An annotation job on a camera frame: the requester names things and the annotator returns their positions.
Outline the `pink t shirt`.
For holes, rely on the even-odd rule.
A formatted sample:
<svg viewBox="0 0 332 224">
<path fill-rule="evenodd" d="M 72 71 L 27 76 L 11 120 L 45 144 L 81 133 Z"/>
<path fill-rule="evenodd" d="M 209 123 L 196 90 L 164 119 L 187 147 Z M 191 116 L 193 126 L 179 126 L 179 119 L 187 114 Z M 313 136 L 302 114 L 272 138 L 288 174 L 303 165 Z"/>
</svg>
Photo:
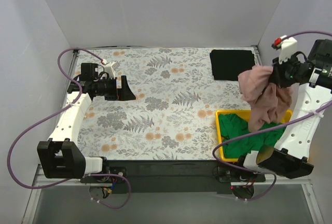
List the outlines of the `pink t shirt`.
<svg viewBox="0 0 332 224">
<path fill-rule="evenodd" d="M 255 65 L 238 75 L 242 100 L 249 103 L 248 130 L 256 132 L 267 123 L 280 123 L 292 104 L 292 87 L 280 88 L 269 81 L 272 66 Z"/>
</svg>

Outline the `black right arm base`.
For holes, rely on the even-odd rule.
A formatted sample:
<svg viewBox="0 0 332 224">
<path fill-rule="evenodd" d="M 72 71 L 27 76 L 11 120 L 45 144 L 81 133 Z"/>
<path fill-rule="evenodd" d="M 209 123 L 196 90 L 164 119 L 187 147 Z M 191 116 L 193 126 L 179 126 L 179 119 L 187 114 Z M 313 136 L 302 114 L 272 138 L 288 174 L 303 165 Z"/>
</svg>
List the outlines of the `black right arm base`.
<svg viewBox="0 0 332 224">
<path fill-rule="evenodd" d="M 213 169 L 213 174 L 216 179 L 221 183 L 247 183 L 266 181 L 265 175 L 253 174 L 244 170 L 238 170 L 232 167 L 218 166 Z"/>
</svg>

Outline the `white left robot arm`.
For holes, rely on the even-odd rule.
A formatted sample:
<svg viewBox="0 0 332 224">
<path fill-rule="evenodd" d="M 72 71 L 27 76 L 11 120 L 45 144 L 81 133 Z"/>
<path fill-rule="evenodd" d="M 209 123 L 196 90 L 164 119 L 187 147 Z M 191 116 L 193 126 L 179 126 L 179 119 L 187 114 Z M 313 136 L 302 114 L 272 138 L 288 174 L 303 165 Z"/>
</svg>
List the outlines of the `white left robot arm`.
<svg viewBox="0 0 332 224">
<path fill-rule="evenodd" d="M 115 69 L 118 62 L 104 65 L 101 72 L 96 63 L 82 63 L 81 72 L 70 83 L 67 90 L 65 111 L 47 141 L 39 142 L 37 153 L 44 175 L 47 178 L 81 179 L 85 175 L 103 171 L 105 159 L 85 157 L 79 150 L 78 134 L 85 113 L 95 97 L 106 101 L 131 101 L 135 95 L 130 90 L 125 75 L 120 77 Z"/>
</svg>

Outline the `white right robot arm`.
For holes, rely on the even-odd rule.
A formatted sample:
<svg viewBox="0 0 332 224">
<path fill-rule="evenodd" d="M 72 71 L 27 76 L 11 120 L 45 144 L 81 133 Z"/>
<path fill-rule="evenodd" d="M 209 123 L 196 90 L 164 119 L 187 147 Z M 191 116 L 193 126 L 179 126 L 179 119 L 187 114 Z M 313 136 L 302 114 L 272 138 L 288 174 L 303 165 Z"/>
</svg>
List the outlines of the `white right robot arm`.
<svg viewBox="0 0 332 224">
<path fill-rule="evenodd" d="M 299 84 L 290 121 L 273 145 L 263 145 L 245 156 L 243 165 L 253 171 L 274 172 L 289 179 L 309 175 L 308 162 L 314 132 L 331 105 L 331 41 L 318 39 L 304 61 L 298 59 L 297 41 L 281 43 L 272 66 L 255 65 L 239 74 L 242 98 L 250 104 L 250 132 L 265 123 L 279 123 L 292 102 L 292 85 Z"/>
</svg>

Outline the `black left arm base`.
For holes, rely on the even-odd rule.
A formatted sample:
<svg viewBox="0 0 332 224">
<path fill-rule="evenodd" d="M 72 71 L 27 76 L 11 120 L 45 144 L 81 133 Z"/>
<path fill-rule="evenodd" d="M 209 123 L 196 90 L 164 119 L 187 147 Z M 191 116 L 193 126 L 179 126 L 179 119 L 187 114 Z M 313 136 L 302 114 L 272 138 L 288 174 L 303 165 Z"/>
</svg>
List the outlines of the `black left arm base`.
<svg viewBox="0 0 332 224">
<path fill-rule="evenodd" d="M 116 177 L 116 176 L 109 176 L 109 174 L 114 174 L 122 177 L 126 177 L 127 168 L 123 166 L 107 166 L 98 174 L 103 174 L 103 176 L 91 176 L 86 175 L 84 178 L 80 180 L 81 183 L 124 183 L 124 180 Z"/>
</svg>

